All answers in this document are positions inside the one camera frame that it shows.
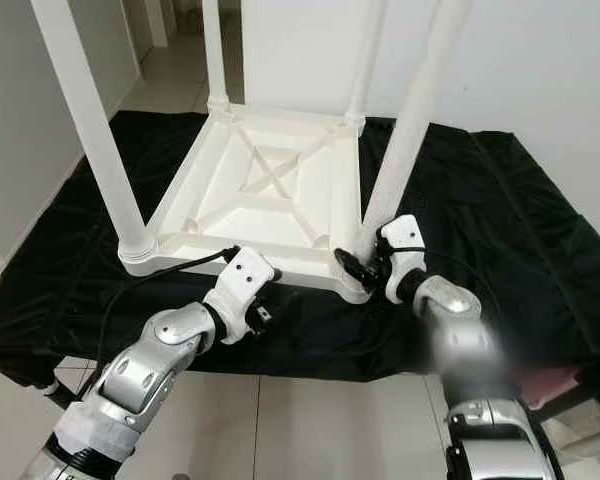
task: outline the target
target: black tablecloth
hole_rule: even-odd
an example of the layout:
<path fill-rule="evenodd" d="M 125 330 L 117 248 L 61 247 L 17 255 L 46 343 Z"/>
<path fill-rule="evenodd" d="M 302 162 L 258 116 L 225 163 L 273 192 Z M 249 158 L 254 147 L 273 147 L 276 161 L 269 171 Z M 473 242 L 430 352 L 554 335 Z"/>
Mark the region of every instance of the black tablecloth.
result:
<path fill-rule="evenodd" d="M 112 120 L 145 220 L 205 118 L 120 112 Z M 391 120 L 369 119 L 360 138 L 363 209 L 391 129 Z M 416 215 L 428 248 L 468 262 L 490 283 L 502 317 L 468 272 L 427 258 L 430 271 L 483 300 L 510 358 L 532 366 L 600 362 L 600 237 L 513 135 L 431 125 L 399 212 Z M 83 160 L 3 273 L 0 371 L 46 385 L 64 355 L 95 358 L 105 305 L 128 279 L 116 248 Z M 175 273 L 125 295 L 107 356 L 131 343 L 151 314 L 200 299 L 213 284 Z M 275 285 L 266 302 L 279 318 L 265 335 L 216 347 L 192 368 L 353 381 L 429 368 L 424 326 L 379 295 L 356 306 L 331 292 Z"/>

